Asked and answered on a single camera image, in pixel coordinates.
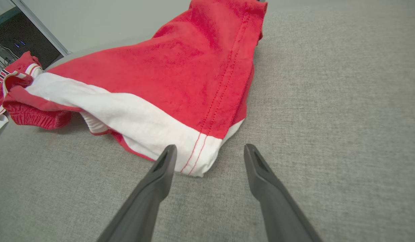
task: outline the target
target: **white wall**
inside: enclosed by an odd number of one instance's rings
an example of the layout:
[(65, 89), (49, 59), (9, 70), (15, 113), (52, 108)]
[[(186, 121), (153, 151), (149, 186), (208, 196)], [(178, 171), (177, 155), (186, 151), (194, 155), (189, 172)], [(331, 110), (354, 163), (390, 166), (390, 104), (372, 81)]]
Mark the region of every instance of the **white wall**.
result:
[(190, 0), (23, 0), (67, 48), (77, 52), (137, 37), (147, 40), (188, 9)]
[(0, 0), (0, 15), (14, 8), (15, 5), (10, 0)]

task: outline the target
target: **white cable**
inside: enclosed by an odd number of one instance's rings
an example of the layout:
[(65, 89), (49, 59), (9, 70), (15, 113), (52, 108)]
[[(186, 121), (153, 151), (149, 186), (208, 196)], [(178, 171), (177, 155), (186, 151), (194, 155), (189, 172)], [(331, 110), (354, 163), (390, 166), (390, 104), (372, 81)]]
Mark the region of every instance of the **white cable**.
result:
[(16, 58), (16, 59), (19, 59), (19, 57), (17, 56), (17, 55), (15, 55), (9, 48), (7, 48), (7, 47), (4, 47), (4, 46), (2, 46), (2, 45), (0, 45), (0, 47), (1, 48), (5, 48), (5, 49), (7, 49), (8, 51), (10, 51), (10, 53), (12, 53), (12, 55)]

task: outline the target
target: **green strip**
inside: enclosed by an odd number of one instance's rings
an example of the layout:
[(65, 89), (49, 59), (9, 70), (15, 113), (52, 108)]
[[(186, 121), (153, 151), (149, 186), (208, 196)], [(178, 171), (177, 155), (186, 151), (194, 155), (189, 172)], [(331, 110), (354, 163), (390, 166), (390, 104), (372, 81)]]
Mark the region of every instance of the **green strip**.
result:
[(18, 7), (14, 7), (9, 11), (3, 13), (2, 15), (0, 15), (0, 25), (18, 13), (20, 13), (20, 9)]

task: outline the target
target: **gray tablecloth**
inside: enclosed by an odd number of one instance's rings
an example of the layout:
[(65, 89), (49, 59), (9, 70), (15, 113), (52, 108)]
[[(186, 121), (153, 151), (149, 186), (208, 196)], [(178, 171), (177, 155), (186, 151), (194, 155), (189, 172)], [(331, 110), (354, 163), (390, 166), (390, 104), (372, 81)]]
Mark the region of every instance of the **gray tablecloth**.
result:
[[(252, 143), (326, 242), (415, 242), (415, 0), (269, 4), (246, 121), (204, 178), (175, 175), (153, 241), (266, 241)], [(95, 241), (151, 165), (78, 115), (52, 131), (11, 121), (0, 242)]]

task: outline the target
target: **folded cloth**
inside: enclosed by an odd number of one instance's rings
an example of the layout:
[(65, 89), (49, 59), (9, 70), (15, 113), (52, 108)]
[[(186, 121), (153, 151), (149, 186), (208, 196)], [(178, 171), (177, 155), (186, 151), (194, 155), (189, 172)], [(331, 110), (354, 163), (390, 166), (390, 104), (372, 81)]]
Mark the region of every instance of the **folded cloth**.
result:
[(192, 0), (152, 39), (52, 68), (12, 88), (3, 106), (15, 123), (46, 129), (80, 112), (92, 134), (111, 133), (152, 160), (176, 144), (175, 170), (203, 176), (246, 117), (266, 8), (256, 0)]
[(19, 59), (14, 63), (6, 66), (5, 69), (0, 71), (0, 129), (3, 127), (9, 120), (5, 115), (3, 115), (6, 110), (3, 108), (2, 104), (4, 98), (6, 97), (8, 90), (15, 85), (20, 85), (25, 87), (31, 83), (32, 79), (21, 79), (21, 78), (9, 78), (19, 73), (25, 73), (28, 75), (36, 76), (42, 73), (43, 70), (39, 63), (39, 60), (35, 56), (31, 56), (30, 52), (24, 53)]

